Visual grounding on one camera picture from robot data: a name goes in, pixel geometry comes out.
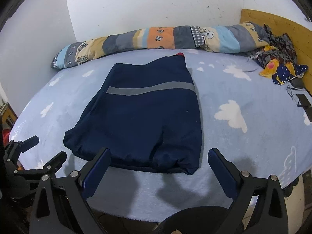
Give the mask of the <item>navy blue work jacket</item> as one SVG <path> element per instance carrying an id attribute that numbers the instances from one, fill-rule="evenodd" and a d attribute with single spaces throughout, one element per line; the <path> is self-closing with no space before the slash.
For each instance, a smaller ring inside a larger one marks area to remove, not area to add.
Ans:
<path id="1" fill-rule="evenodd" d="M 184 54 L 113 65 L 63 143 L 87 161 L 106 147 L 116 168 L 194 174 L 202 129 Z"/>

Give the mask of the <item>light blue cloud bedsheet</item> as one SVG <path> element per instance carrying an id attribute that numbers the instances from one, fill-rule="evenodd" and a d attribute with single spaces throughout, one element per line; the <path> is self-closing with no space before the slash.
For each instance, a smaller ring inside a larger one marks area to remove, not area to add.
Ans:
<path id="1" fill-rule="evenodd" d="M 92 60 L 59 71 L 25 106 L 11 133 L 13 141 L 38 136 L 21 154 L 24 168 L 41 168 L 65 149 L 65 132 L 78 122 L 87 103 L 116 63 L 143 65 L 173 50 L 139 50 Z M 146 173 L 109 168 L 89 205 L 101 212 L 143 221 L 162 221 L 179 210 L 230 205 L 207 161 L 218 148 L 238 169 L 253 176 L 276 175 L 287 186 L 311 167 L 311 122 L 287 86 L 259 75 L 248 57 L 184 50 L 197 88 L 204 143 L 193 175 Z"/>

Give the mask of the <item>black phone on bed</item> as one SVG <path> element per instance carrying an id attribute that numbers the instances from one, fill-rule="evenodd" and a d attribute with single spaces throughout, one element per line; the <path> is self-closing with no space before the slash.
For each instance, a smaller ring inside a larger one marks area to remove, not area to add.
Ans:
<path id="1" fill-rule="evenodd" d="M 311 103 L 309 101 L 309 99 L 303 95 L 303 94 L 297 94 L 298 97 L 298 107 L 302 107 L 302 108 L 311 108 Z"/>

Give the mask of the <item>eyeglasses on bed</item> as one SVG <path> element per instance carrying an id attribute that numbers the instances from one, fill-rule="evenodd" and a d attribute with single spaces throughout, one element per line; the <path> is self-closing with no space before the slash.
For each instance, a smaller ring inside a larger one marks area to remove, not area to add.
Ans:
<path id="1" fill-rule="evenodd" d="M 288 93 L 288 95 L 291 97 L 291 99 L 295 102 L 295 104 L 297 105 L 298 104 L 298 97 L 297 97 L 297 94 L 303 94 L 303 95 L 306 95 L 304 93 L 304 91 L 300 90 L 300 89 L 297 89 L 297 88 L 294 88 L 292 86 L 287 86 L 286 88 L 286 91 Z"/>

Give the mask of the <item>dark patterned crumpled cloth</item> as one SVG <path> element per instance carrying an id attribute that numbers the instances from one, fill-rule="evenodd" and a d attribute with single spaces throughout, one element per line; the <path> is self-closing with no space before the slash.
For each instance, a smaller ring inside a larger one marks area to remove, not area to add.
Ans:
<path id="1" fill-rule="evenodd" d="M 269 40 L 265 47 L 247 53 L 262 71 L 260 76 L 271 79 L 276 85 L 291 83 L 295 88 L 304 88 L 302 80 L 307 65 L 298 64 L 297 54 L 293 42 L 287 33 L 275 35 L 269 26 L 263 26 Z"/>

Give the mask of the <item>patchwork rolled quilt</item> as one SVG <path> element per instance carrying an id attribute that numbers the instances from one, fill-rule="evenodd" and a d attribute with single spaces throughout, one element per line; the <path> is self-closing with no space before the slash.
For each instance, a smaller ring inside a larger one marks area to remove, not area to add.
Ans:
<path id="1" fill-rule="evenodd" d="M 264 27 L 252 22 L 233 26 L 150 27 L 102 36 L 67 45 L 53 58 L 51 68 L 65 69 L 110 54 L 142 49 L 197 49 L 242 53 L 269 45 Z"/>

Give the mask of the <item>wooden headboard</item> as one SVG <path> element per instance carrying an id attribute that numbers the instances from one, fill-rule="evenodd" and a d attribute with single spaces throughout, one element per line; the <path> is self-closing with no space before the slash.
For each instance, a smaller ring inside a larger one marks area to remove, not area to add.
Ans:
<path id="1" fill-rule="evenodd" d="M 297 54 L 298 63 L 308 66 L 308 71 L 305 73 L 302 79 L 306 89 L 311 92 L 311 30 L 281 16 L 257 10 L 242 9 L 240 22 L 243 23 L 246 21 L 251 21 L 258 25 L 268 25 L 275 35 L 281 35 L 283 33 L 287 33 L 289 35 Z"/>

